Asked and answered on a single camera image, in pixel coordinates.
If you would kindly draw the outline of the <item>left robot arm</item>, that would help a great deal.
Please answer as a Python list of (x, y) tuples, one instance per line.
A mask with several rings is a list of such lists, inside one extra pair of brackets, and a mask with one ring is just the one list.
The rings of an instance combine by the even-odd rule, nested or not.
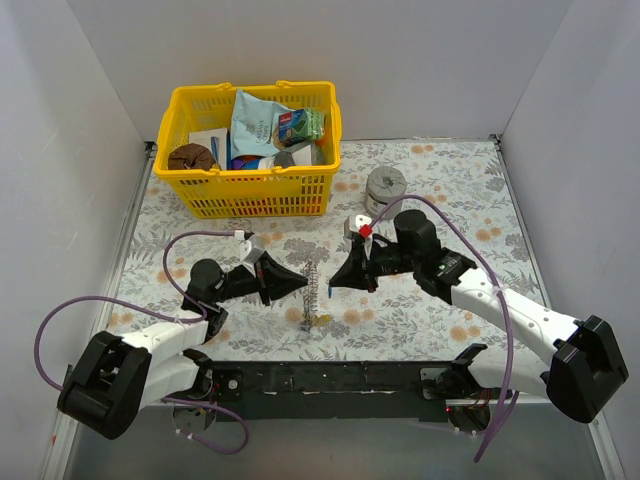
[(212, 339), (227, 313), (221, 303), (256, 294), (270, 305), (307, 286), (305, 276), (263, 252), (250, 265), (224, 271), (196, 262), (176, 320), (116, 336), (94, 335), (59, 394), (58, 409), (107, 439), (122, 435), (147, 405), (177, 395), (207, 401), (217, 388), (212, 361), (198, 346)]

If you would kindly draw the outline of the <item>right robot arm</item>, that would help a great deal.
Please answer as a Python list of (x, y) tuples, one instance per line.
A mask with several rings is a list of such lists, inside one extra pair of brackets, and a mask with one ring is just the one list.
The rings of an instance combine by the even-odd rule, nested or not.
[(469, 347), (439, 373), (424, 376), (429, 394), (471, 398), (505, 386), (546, 398), (570, 419), (589, 423), (628, 379), (605, 320), (579, 320), (495, 286), (474, 261), (442, 246), (420, 210), (394, 218), (393, 240), (375, 233), (371, 223), (364, 215), (346, 220), (351, 250), (330, 287), (374, 292), (379, 278), (409, 274), (425, 293), (510, 332), (527, 349), (518, 354), (484, 344)]

